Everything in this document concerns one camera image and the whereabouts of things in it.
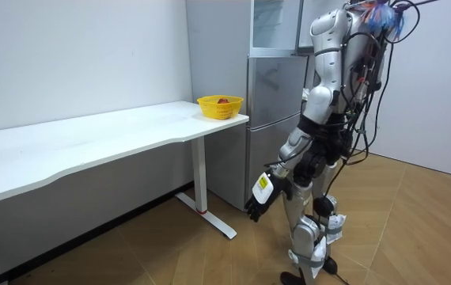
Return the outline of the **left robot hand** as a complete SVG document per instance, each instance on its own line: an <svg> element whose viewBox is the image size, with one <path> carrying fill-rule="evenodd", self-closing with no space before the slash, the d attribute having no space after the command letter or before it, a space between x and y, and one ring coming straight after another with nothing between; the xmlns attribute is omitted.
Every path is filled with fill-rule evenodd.
<svg viewBox="0 0 451 285"><path fill-rule="evenodd" d="M248 217L258 222L281 193L287 194L289 190L290 182L287 178L277 177L270 169L263 172L252 186L252 196L244 206Z"/></svg>

